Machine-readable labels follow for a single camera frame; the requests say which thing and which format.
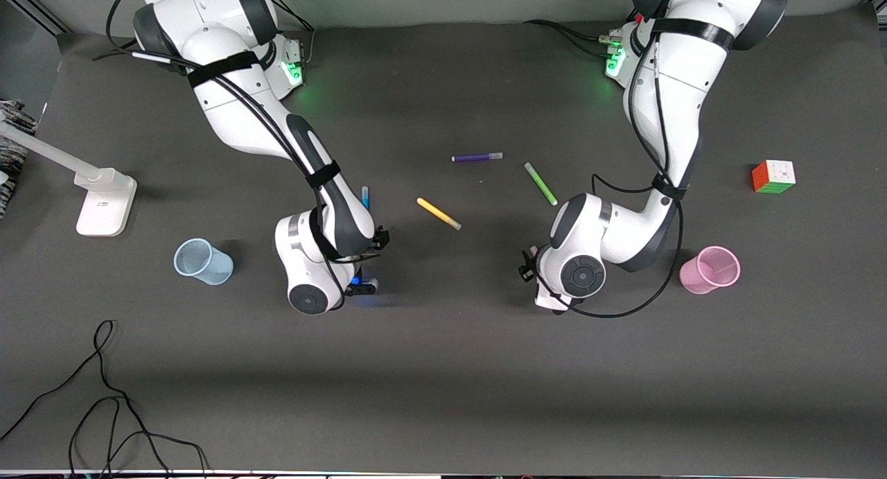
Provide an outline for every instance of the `yellow marker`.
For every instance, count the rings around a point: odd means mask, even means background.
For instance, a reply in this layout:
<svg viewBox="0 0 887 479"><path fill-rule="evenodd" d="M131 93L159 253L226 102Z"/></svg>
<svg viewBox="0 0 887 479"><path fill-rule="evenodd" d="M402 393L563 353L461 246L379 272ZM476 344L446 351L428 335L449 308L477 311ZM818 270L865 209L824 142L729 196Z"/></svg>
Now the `yellow marker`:
<svg viewBox="0 0 887 479"><path fill-rule="evenodd" d="M431 205L430 203L428 203L428 201L425 200L425 198L416 198L416 203L421 205L421 207L423 209L434 214L437 217L437 219L442 220L444 223L447 223L450 226L453 226L453 229L457 230L457 232L460 229L462 229L462 224L456 223L456 221L453 220L452 217L447 216L447 214L444 214L440 209L438 209L437 207L434 207L434 205Z"/></svg>

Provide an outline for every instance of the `blue plastic cup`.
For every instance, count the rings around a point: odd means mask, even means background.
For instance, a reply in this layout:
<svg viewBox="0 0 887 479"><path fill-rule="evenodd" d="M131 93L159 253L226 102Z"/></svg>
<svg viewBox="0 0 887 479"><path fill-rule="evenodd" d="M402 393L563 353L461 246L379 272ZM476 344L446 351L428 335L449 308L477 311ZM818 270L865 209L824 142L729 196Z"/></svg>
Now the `blue plastic cup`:
<svg viewBox="0 0 887 479"><path fill-rule="evenodd" d="M223 284L234 271L231 257L203 238L192 238L181 244L172 264L183 277L195 277L206 284Z"/></svg>

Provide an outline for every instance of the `rubik's cube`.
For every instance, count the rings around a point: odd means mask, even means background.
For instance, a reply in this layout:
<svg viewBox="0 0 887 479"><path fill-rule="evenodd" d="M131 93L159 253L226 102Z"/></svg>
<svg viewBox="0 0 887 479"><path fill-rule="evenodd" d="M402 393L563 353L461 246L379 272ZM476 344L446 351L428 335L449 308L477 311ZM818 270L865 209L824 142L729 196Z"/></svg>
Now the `rubik's cube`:
<svg viewBox="0 0 887 479"><path fill-rule="evenodd" d="M751 171L751 183L758 193L781 193L795 185L795 166L785 160L766 160Z"/></svg>

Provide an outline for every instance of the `green marker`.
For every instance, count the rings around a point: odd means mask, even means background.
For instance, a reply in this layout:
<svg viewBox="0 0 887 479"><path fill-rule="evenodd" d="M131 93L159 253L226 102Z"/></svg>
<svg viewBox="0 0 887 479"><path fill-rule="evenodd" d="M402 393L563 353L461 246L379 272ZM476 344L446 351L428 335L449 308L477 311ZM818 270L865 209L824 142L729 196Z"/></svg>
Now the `green marker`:
<svg viewBox="0 0 887 479"><path fill-rule="evenodd" d="M539 189L542 191L542 194L545 195L545 198L548 198L548 203L552 205L557 205L557 198L554 197L551 189L548 189L548 187L545 185L545 182L542 181L541 177L539 177L539 173L536 172L536 169L534 169L533 166L530 166L529 162L523 164L523 168L527 169L527 172L530 176L532 176L533 181L536 182L536 186L539 187Z"/></svg>

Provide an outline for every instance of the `pink plastic cup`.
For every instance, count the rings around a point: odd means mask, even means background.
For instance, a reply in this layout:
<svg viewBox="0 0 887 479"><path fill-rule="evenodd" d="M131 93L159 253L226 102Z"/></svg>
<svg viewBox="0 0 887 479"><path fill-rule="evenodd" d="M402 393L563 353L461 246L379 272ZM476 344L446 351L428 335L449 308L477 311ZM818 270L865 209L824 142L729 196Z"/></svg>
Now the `pink plastic cup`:
<svg viewBox="0 0 887 479"><path fill-rule="evenodd" d="M699 255L680 269L680 282L696 295L731 286L739 279L739 260L723 247L703 248Z"/></svg>

